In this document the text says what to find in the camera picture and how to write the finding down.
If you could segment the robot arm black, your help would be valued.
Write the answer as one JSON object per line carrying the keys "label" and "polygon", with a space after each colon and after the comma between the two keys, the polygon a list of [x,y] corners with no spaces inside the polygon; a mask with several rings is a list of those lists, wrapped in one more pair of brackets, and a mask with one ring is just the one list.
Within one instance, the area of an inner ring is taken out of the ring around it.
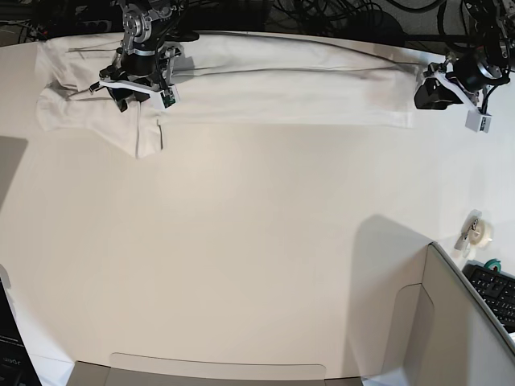
{"label": "robot arm black", "polygon": [[414,95],[417,109],[444,110],[469,100],[486,114],[492,93],[514,73],[514,2],[462,1],[459,12],[467,39],[463,47],[444,33],[444,7],[439,7],[437,27],[450,51],[423,73]]}
{"label": "robot arm black", "polygon": [[113,62],[99,71],[100,88],[105,88],[123,113],[130,101],[148,101],[165,110],[179,101],[172,83],[178,26],[188,1],[121,1],[124,30]]}

